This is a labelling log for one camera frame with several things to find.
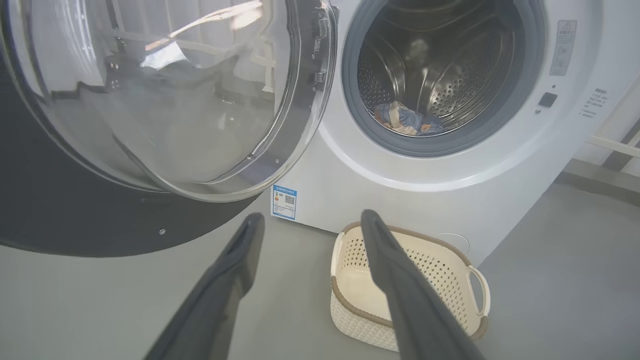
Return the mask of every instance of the warning label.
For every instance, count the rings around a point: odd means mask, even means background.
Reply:
[[[596,117],[600,109],[607,104],[609,100],[608,93],[607,90],[596,88],[582,106],[582,109],[580,109],[580,115],[587,118]]]
[[[577,27],[578,22],[576,20],[558,21],[556,50],[554,51],[554,61],[551,64],[551,75],[566,75],[566,71],[569,68],[569,61],[571,61]]]

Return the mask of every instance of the front-load washing machine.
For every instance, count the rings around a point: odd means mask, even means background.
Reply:
[[[371,208],[480,263],[636,78],[638,10],[0,1],[0,242],[165,249],[280,179],[278,216],[340,231]],[[438,131],[380,120],[399,104]]]
[[[475,264],[640,70],[637,1],[332,5],[332,92],[307,151],[272,189],[272,214],[339,233],[362,209],[375,209],[388,224],[450,242]],[[396,116],[416,111],[442,129],[380,121],[381,105],[395,101],[411,110]]]

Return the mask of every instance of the laundry basket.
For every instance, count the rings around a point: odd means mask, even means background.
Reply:
[[[491,306],[484,276],[462,252],[444,241],[397,227],[389,226],[389,230],[470,338],[482,337]],[[482,309],[476,304],[471,274],[482,287]],[[347,226],[335,240],[331,288],[331,318],[338,330],[365,343],[398,351],[387,297],[371,277],[359,222]]]

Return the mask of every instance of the gray floor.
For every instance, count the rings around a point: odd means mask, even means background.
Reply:
[[[250,211],[265,211],[262,196]],[[174,249],[79,259],[0,247],[0,359],[140,359],[239,225]],[[334,234],[268,218],[229,359],[398,359],[329,315]],[[480,266],[487,359],[637,359],[640,208],[554,185]]]

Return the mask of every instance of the blue cloth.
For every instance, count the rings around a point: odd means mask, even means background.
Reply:
[[[374,116],[383,126],[404,135],[425,136],[441,133],[444,130],[438,117],[425,117],[399,101],[376,106]]]

